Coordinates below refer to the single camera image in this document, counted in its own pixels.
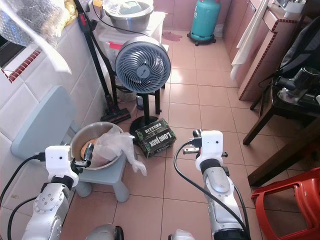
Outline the clear plastic bag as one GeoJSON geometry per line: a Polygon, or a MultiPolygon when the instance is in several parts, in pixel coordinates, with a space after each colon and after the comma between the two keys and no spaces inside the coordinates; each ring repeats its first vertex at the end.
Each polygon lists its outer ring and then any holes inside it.
{"type": "Polygon", "coordinates": [[[125,159],[131,164],[133,172],[140,172],[143,176],[147,176],[146,166],[137,159],[135,153],[134,136],[115,128],[111,128],[93,140],[90,167],[92,169],[103,168],[121,156],[125,156],[125,159]]]}

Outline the orange bread in steel bowl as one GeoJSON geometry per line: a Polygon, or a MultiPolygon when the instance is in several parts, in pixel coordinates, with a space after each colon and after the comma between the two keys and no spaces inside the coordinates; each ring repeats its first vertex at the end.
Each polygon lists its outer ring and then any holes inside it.
{"type": "Polygon", "coordinates": [[[82,145],[82,147],[78,151],[78,157],[84,159],[84,154],[85,154],[85,152],[87,150],[87,147],[88,147],[89,143],[90,143],[90,141],[87,141],[82,145]]]}

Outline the grey robot left leg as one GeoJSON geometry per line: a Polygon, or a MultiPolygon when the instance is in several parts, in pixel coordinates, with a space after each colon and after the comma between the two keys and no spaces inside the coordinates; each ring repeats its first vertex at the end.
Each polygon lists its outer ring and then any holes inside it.
{"type": "Polygon", "coordinates": [[[85,240],[124,240],[124,231],[121,226],[104,224],[94,228],[85,240]]]}

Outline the teal gas cylinder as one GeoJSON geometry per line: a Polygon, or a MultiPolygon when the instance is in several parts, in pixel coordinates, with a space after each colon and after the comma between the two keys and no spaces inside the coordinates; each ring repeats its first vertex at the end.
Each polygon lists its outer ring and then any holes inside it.
{"type": "Polygon", "coordinates": [[[187,35],[195,46],[215,43],[215,27],[222,5],[220,0],[197,0],[192,27],[187,35]]]}

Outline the bubble wrap bag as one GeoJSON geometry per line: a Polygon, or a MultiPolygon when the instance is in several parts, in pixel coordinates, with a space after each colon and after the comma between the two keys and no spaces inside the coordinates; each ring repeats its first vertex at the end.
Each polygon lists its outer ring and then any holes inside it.
{"type": "Polygon", "coordinates": [[[34,40],[10,18],[9,10],[53,48],[57,48],[64,28],[78,16],[73,0],[0,0],[0,36],[24,47],[34,40]]]}

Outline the dark wooden side table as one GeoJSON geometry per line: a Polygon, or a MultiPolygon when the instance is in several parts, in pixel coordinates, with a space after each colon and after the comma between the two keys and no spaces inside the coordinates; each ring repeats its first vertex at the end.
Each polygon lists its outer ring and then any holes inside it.
{"type": "Polygon", "coordinates": [[[266,87],[263,95],[252,103],[250,110],[254,110],[257,105],[260,105],[259,117],[242,140],[245,146],[248,146],[254,140],[274,115],[301,118],[307,121],[312,117],[314,119],[299,134],[295,135],[288,144],[279,149],[247,176],[249,185],[252,187],[264,185],[295,163],[311,155],[317,148],[320,148],[320,111],[284,102],[278,97],[278,91],[275,86],[266,87]]]}

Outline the white hanging cloth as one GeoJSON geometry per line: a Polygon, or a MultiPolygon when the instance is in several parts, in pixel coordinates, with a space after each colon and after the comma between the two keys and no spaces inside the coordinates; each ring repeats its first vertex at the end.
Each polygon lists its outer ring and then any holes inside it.
{"type": "Polygon", "coordinates": [[[269,2],[270,0],[260,0],[260,4],[255,8],[249,24],[246,26],[240,41],[238,41],[236,46],[238,51],[231,62],[230,78],[233,82],[237,82],[240,68],[249,58],[250,50],[253,48],[254,38],[259,30],[259,26],[263,22],[263,17],[268,9],[269,2]]]}

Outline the black stick vacuum cleaner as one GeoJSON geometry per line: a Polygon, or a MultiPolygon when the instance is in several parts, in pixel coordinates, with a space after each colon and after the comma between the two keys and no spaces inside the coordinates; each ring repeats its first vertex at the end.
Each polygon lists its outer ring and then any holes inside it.
{"type": "Polygon", "coordinates": [[[102,85],[102,90],[106,102],[105,111],[100,120],[103,122],[111,122],[113,124],[118,124],[120,122],[126,121],[131,118],[130,112],[128,111],[128,109],[121,109],[118,106],[117,98],[113,97],[109,92],[105,74],[102,71],[102,66],[99,61],[98,55],[100,55],[103,59],[103,62],[105,62],[109,77],[114,76],[114,71],[109,65],[109,60],[105,57],[103,51],[98,46],[98,41],[96,41],[96,37],[93,33],[94,25],[92,24],[90,18],[87,16],[80,0],[73,0],[73,3],[77,11],[77,22],[78,25],[80,25],[80,29],[82,30],[84,38],[86,39],[87,47],[89,48],[89,52],[91,55],[91,59],[93,60],[94,68],[96,69],[99,83],[102,85]]]}

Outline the grey handheld vacuum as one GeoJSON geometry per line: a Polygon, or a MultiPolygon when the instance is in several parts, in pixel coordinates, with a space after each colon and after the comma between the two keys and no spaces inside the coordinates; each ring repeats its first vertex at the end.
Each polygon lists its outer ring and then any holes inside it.
{"type": "Polygon", "coordinates": [[[310,89],[320,84],[320,71],[305,66],[292,78],[280,77],[276,84],[281,87],[278,97],[286,103],[297,105],[310,89]]]}

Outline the grey round pedestal fan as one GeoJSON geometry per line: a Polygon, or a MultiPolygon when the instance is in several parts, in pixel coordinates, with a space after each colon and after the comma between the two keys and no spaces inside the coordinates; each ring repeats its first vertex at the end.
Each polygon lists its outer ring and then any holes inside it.
{"type": "Polygon", "coordinates": [[[160,91],[170,78],[172,64],[166,48],[150,36],[136,36],[126,41],[115,60],[115,72],[121,84],[142,98],[143,116],[135,119],[129,132],[158,120],[150,115],[149,96],[154,96],[155,113],[160,108],[160,91]]]}

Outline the large steel bowl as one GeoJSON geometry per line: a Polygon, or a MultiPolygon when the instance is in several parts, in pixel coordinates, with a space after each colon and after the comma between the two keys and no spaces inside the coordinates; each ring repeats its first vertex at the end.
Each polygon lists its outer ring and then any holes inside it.
{"type": "MultiPolygon", "coordinates": [[[[80,130],[78,130],[74,137],[70,142],[71,147],[71,155],[76,160],[83,160],[83,158],[78,156],[80,148],[82,145],[87,141],[93,141],[97,138],[101,137],[103,134],[110,132],[110,130],[118,131],[119,133],[123,133],[123,130],[114,123],[99,121],[94,122],[89,125],[83,126],[80,130]]],[[[115,163],[119,162],[126,162],[127,158],[123,151],[118,154],[117,158],[112,158],[112,160],[105,162],[105,163],[95,163],[91,160],[90,167],[86,167],[86,170],[100,170],[100,169],[107,169],[110,168],[115,163]]]]}

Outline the wide steel basin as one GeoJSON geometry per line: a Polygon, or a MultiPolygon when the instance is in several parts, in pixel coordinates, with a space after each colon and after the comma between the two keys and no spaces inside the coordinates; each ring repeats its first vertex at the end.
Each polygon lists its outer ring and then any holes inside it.
{"type": "Polygon", "coordinates": [[[153,0],[105,0],[102,6],[112,25],[133,32],[146,30],[154,12],[153,0]]]}

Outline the dark green printed cardboard box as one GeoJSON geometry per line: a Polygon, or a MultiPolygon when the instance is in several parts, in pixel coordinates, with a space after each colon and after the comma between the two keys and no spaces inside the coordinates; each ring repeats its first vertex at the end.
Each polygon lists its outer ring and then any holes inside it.
{"type": "Polygon", "coordinates": [[[135,130],[131,128],[130,132],[134,137],[135,144],[140,147],[146,158],[162,153],[173,146],[178,139],[164,118],[156,119],[156,121],[135,130]]]}

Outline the grey robot right leg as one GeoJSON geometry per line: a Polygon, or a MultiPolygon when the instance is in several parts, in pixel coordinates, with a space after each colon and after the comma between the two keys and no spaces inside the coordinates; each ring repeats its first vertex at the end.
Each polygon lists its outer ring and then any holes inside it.
{"type": "Polygon", "coordinates": [[[195,238],[189,231],[176,230],[169,234],[167,240],[195,240],[195,238]]]}

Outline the grey robot leg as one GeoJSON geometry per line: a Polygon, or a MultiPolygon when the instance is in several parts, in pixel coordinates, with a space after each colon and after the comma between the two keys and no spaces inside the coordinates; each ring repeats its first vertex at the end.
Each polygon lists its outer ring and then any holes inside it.
{"type": "Polygon", "coordinates": [[[195,238],[189,231],[176,230],[169,234],[167,240],[195,240],[195,238]]]}
{"type": "Polygon", "coordinates": [[[85,240],[124,240],[124,231],[121,226],[104,224],[94,228],[85,240]]]}

